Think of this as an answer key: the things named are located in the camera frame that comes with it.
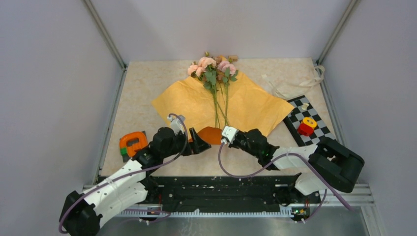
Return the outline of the orange yellow wrapping paper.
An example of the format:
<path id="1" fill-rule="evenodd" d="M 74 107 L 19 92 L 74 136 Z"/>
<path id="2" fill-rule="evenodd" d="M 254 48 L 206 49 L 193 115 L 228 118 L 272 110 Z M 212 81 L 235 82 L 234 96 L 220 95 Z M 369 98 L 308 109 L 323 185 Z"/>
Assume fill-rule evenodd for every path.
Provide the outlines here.
<path id="1" fill-rule="evenodd" d="M 218 101 L 224 110 L 224 99 L 220 92 Z M 153 100 L 152 105 L 165 119 L 170 113 L 183 115 L 188 128 L 194 128 L 210 144 L 220 144 L 221 131 L 225 127 L 224 118 L 220 116 L 221 127 L 215 128 L 213 98 L 197 79 L 188 76 L 173 83 Z M 267 93 L 239 70 L 237 80 L 231 82 L 228 126 L 241 131 L 258 129 L 267 136 L 293 109 L 293 105 Z"/>

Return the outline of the pink cream rose stem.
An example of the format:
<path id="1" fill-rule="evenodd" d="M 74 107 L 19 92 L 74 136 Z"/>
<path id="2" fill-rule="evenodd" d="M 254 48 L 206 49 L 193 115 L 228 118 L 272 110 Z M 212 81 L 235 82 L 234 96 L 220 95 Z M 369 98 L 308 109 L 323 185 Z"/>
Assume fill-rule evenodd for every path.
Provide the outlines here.
<path id="1" fill-rule="evenodd" d="M 199 68 L 202 70 L 199 79 L 203 86 L 208 90 L 212 97 L 215 110 L 215 127 L 221 127 L 220 116 L 224 118 L 224 124 L 228 125 L 228 98 L 230 82 L 236 81 L 237 69 L 232 61 L 224 57 L 203 57 L 199 61 Z M 225 110 L 218 101 L 218 92 L 225 96 Z"/>

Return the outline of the cream printed ribbon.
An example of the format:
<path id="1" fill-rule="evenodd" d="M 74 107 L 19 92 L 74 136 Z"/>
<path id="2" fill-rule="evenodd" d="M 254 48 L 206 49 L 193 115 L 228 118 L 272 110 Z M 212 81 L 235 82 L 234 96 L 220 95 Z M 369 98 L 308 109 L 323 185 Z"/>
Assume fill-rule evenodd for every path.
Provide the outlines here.
<path id="1" fill-rule="evenodd" d="M 311 78 L 304 80 L 300 83 L 281 81 L 277 84 L 272 82 L 272 79 L 266 74 L 262 74 L 261 78 L 265 80 L 271 87 L 271 94 L 275 97 L 291 100 L 299 96 L 305 95 L 311 91 L 315 86 L 319 85 L 324 80 L 324 73 L 326 69 L 322 65 L 316 65 L 310 67 L 309 73 L 312 75 Z"/>

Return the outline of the pink brown rose stem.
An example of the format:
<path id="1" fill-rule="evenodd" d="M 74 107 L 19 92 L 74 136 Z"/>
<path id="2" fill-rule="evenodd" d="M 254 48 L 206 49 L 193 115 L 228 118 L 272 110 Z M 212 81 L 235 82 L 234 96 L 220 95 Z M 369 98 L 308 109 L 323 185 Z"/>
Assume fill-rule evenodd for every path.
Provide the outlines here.
<path id="1" fill-rule="evenodd" d="M 205 52 L 205 56 L 200 58 L 196 75 L 198 76 L 198 80 L 203 83 L 203 87 L 212 95 L 215 113 L 215 128 L 219 128 L 220 119 L 217 101 L 217 61 L 214 58 L 209 57 L 208 52 Z"/>

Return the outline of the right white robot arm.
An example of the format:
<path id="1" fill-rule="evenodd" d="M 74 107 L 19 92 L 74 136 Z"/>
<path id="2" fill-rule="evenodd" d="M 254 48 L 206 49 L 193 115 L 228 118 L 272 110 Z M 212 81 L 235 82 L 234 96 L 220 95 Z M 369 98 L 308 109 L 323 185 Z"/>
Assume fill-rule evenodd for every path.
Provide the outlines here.
<path id="1" fill-rule="evenodd" d="M 365 164 L 364 159 L 336 140 L 322 138 L 303 147 L 278 147 L 268 143 L 258 129 L 242 132 L 233 127 L 222 131 L 223 142 L 257 158 L 268 170 L 309 168 L 288 189 L 289 198 L 301 203 L 309 194 L 332 187 L 351 193 Z"/>

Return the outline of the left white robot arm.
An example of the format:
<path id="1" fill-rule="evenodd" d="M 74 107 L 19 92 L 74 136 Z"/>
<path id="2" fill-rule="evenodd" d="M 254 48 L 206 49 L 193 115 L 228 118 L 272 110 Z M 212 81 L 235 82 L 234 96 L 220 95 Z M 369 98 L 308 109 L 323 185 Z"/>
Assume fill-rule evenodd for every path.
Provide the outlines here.
<path id="1" fill-rule="evenodd" d="M 59 219 L 59 232 L 71 236 L 95 236 L 111 218 L 130 206 L 152 203 L 160 195 L 158 184 L 150 176 L 162 166 L 165 158 L 199 154 L 211 148 L 194 128 L 190 136 L 160 128 L 143 149 L 98 185 L 78 193 L 71 192 L 65 199 Z"/>

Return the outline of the red oval toy block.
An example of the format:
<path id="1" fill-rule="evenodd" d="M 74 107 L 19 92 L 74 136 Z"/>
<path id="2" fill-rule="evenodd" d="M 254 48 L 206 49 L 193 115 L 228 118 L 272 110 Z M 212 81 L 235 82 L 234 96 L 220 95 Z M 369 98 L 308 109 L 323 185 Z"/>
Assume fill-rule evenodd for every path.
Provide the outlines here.
<path id="1" fill-rule="evenodd" d="M 303 136 L 310 136 L 314 132 L 314 128 L 305 123 L 301 123 L 297 128 L 297 132 Z"/>

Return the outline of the black silver chessboard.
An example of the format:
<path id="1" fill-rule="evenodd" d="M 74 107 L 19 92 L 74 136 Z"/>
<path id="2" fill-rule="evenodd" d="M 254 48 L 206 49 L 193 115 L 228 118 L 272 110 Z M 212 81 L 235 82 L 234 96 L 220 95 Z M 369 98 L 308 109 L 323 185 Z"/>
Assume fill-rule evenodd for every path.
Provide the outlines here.
<path id="1" fill-rule="evenodd" d="M 304 95 L 288 103 L 294 109 L 284 118 L 284 123 L 299 147 L 316 144 L 325 137 L 336 139 Z"/>

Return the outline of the yellow traffic light toy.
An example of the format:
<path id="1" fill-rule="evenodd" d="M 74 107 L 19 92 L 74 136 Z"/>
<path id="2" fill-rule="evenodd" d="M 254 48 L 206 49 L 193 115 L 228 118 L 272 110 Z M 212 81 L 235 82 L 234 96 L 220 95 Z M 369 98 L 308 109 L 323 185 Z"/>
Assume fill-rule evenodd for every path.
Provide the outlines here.
<path id="1" fill-rule="evenodd" d="M 315 129 L 317 127 L 317 122 L 312 117 L 304 117 L 302 123 Z"/>

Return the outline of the white chess knight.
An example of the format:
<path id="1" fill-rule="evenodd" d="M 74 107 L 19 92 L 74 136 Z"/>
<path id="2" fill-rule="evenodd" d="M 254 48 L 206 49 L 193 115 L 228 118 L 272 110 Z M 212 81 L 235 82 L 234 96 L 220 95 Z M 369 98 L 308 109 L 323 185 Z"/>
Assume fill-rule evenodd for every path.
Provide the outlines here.
<path id="1" fill-rule="evenodd" d="M 308 107 L 309 107 L 309 104 L 308 104 L 308 103 L 304 103 L 304 104 L 301 106 L 301 109 L 302 109 L 302 110 L 307 110 L 307 109 L 308 109 Z"/>

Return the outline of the orange tape measure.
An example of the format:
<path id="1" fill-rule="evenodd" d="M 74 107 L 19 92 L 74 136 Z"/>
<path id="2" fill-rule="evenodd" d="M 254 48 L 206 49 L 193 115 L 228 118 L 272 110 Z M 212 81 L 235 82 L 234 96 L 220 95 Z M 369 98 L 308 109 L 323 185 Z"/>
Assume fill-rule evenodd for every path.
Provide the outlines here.
<path id="1" fill-rule="evenodd" d="M 145 131 L 135 131 L 120 138 L 119 150 L 123 163 L 130 160 L 137 151 L 145 148 L 148 140 Z"/>

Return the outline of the small wooden block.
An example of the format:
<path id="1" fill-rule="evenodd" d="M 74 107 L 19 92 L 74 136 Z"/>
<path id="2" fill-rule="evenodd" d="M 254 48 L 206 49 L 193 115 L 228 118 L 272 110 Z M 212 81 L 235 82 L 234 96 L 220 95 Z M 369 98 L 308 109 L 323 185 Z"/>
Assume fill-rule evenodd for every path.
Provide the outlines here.
<path id="1" fill-rule="evenodd" d="M 236 62 L 236 61 L 238 61 L 238 56 L 237 56 L 237 55 L 229 55 L 229 56 L 228 56 L 228 61 L 229 61 L 230 63 L 232 63 L 232 62 Z"/>

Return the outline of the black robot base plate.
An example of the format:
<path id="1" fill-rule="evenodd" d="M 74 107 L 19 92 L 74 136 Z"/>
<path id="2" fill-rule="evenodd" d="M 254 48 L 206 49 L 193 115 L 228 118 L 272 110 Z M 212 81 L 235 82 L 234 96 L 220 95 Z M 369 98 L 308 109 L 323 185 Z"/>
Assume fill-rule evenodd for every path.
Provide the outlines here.
<path id="1" fill-rule="evenodd" d="M 291 204 L 312 206 L 321 201 L 318 191 L 303 195 L 295 176 L 154 177 L 141 183 L 148 194 L 143 205 L 167 212 L 261 213 L 279 212 Z"/>

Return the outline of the aluminium frame rail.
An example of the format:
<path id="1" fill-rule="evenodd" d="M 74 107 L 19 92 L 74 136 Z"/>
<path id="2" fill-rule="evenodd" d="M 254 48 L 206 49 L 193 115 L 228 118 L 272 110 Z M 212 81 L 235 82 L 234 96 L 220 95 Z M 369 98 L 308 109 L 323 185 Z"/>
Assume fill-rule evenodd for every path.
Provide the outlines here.
<path id="1" fill-rule="evenodd" d="M 225 179 L 215 184 L 187 184 L 186 179 L 172 182 L 161 178 L 153 191 L 129 187 L 116 201 L 101 201 L 104 190 L 94 192 L 68 215 L 76 230 L 92 226 L 92 234 L 114 217 L 284 217 L 292 222 L 306 222 L 326 207 L 340 207 L 341 202 L 330 190 L 308 196 L 296 193 L 285 184 L 242 183 Z"/>

